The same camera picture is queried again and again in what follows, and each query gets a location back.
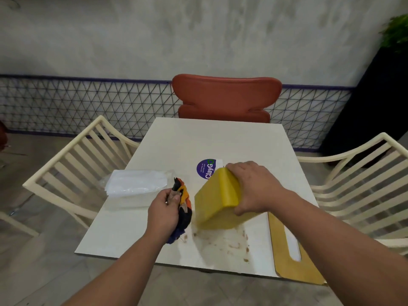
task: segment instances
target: white table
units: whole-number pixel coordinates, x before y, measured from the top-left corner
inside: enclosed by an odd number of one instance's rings
[[[186,183],[194,210],[194,195],[206,182],[196,170],[204,159],[222,159],[224,165],[255,161],[317,205],[280,124],[156,118],[126,169],[174,170]],[[118,258],[142,236],[147,208],[115,208],[117,200],[105,201],[75,253]],[[291,256],[298,259],[289,231],[287,239]],[[266,213],[228,231],[197,232],[190,225],[181,239],[163,247],[156,263],[278,277]]]

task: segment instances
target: round purple sticker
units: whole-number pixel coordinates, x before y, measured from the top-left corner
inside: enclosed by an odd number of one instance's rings
[[[197,164],[197,173],[204,179],[209,179],[215,171],[215,159],[205,159]]]

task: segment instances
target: orange and black cloth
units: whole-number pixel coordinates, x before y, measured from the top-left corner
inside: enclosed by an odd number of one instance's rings
[[[179,221],[173,233],[171,233],[167,243],[172,244],[175,242],[182,234],[185,233],[185,229],[191,222],[191,215],[193,214],[191,210],[190,196],[188,195],[186,185],[180,178],[174,178],[174,185],[171,189],[167,201],[170,201],[173,196],[180,194],[180,205],[179,205]]]

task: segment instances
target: yellow container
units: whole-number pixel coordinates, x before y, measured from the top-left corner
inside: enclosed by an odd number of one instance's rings
[[[241,189],[237,178],[227,168],[217,169],[194,197],[197,227],[227,230],[258,215],[248,212],[236,216],[234,208],[240,200]]]

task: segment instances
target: person's left arm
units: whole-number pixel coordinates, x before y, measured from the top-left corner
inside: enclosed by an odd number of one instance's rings
[[[160,191],[150,205],[145,234],[63,306],[138,304],[154,262],[178,222],[180,195],[166,204],[170,190]]]

